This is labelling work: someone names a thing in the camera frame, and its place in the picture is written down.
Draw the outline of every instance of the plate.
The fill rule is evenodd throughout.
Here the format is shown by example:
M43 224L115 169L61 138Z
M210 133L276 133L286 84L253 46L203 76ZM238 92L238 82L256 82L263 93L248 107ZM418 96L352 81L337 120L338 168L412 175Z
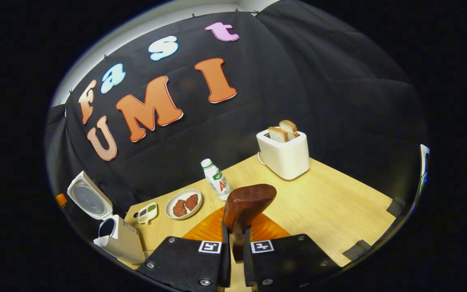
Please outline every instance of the plate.
M174 206L176 205L178 200L185 201L190 196L192 196L193 194L198 194L198 204L197 204L196 208L194 208L194 210L190 211L187 208L187 206L185 206L185 209L187 209L187 214L185 214L185 215L183 215L181 217L177 217L176 215L174 215L174 213L172 212L172 209L174 208ZM174 197L172 197L170 199L170 201L167 203L167 206L165 207L165 214L167 214L167 216L169 216L170 218L173 218L173 219L176 219L176 220L183 220L183 219L189 218L190 216L196 214L196 212L201 207L202 203L203 203L203 198L201 196L200 191L195 190L195 189L184 190L184 191L179 192L178 194L176 194Z

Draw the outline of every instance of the orange letter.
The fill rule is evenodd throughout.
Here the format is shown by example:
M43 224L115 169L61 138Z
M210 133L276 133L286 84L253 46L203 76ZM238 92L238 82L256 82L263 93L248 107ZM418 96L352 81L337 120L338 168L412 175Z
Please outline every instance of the orange letter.
M228 80L221 68L221 64L225 61L221 58L213 58L197 63L194 68L203 73L210 96L208 100L211 103L221 102L234 97L237 94L235 88L228 85Z
M116 103L116 109L122 111L126 118L127 126L131 131L131 141L140 141L147 134L147 131L140 128L137 122L141 122L147 129L154 131L155 110L160 126L167 126L183 116L183 111L176 108L167 91L168 81L167 76L160 76L149 82L145 89L145 103L130 94Z
M222 181L219 181L219 185L221 186L221 190L219 192L222 192L226 185Z
M116 157L116 152L118 151L118 149L116 148L115 140L113 139L111 132L109 132L109 128L107 127L106 122L107 118L104 115L101 118L99 118L99 121L96 123L96 126L98 127L98 129L102 130L102 133L104 133L105 140L107 141L107 144L109 144L109 149L104 150L104 148L102 148L102 144L100 144L100 141L96 137L95 128L91 128L91 130L89 130L88 140L91 142L93 148L95 148L95 151L100 158L102 158L105 161L111 161L113 160L113 158Z
M80 103L80 107L82 108L82 123L85 125L93 113L93 107L89 106L90 102L93 102L93 89L96 86L96 80L91 81L89 85L86 87L86 90L82 92L82 95L78 99L78 103Z

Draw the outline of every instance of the foam letter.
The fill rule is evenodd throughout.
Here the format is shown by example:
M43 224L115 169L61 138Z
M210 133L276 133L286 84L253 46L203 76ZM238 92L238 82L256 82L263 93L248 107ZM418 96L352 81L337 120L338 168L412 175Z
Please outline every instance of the foam letter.
M145 103L128 94L121 98L116 109L122 111L127 126L131 131L131 141L140 141L147 131L140 128L141 122L147 129L154 131L154 111L158 114L158 125L167 126L183 117L183 111L177 109L167 91L167 76L160 76L147 84L145 89Z
M116 148L115 139L113 139L111 132L109 132L109 128L107 127L106 122L107 118L104 115L101 118L99 118L98 122L96 123L96 126L98 127L98 129L102 130L102 133L104 133L105 140L107 141L107 144L109 144L109 148L107 150L104 150L102 144L100 144L100 141L96 137L95 128L91 128L89 130L87 137L88 140L91 142L91 145L93 145L93 148L95 149L99 157L102 158L102 160L111 161L113 160L113 158L116 157L118 148Z
M194 68L200 70L208 88L210 89L210 96L208 100L211 103L221 102L234 97L237 94L235 88L228 85L228 80L221 68L225 61L221 58L213 58L197 63Z
M93 102L93 89L96 86L96 80L93 80L89 83L86 87L86 90L82 93L80 98L78 99L78 103L80 103L80 109L82 109L82 123L85 125L89 119L89 116L93 113L93 107L89 106L90 102Z
M105 94L106 92L110 91L111 88L115 85L118 85L124 77L126 76L126 72L124 72L124 66L122 63L118 63L111 67L102 77L102 87L100 88L100 92Z
M148 51L154 53L150 55L150 59L152 61L158 61L161 58L172 55L178 50L178 44L175 43L176 40L178 39L174 35L170 35L150 44Z
M223 24L222 22L216 22L204 28L207 31L212 31L217 39L221 41L236 41L239 39L238 34L230 34L227 28L232 28L230 24Z

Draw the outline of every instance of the bottle label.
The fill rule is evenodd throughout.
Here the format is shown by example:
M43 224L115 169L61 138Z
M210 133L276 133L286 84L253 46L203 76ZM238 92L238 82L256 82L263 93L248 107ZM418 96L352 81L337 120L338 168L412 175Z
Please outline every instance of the bottle label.
M213 176L209 176L208 181L213 190L219 195L230 194L232 191L228 181L226 181L226 177L223 176L220 170L217 170Z
M125 227L127 227L132 232L136 232L136 229L132 227L131 225L129 225L129 223L127 223L125 220L122 220L122 223L124 224Z
M217 170L217 173L212 176L214 180L218 180L223 176L223 173L220 170Z

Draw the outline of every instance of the bottle cap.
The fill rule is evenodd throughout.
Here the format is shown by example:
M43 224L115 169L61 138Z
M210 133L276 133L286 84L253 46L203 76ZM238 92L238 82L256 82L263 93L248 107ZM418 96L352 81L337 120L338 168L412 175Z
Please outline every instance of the bottle cap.
M212 161L207 158L201 162L201 167L202 168L208 168L209 166L212 166Z

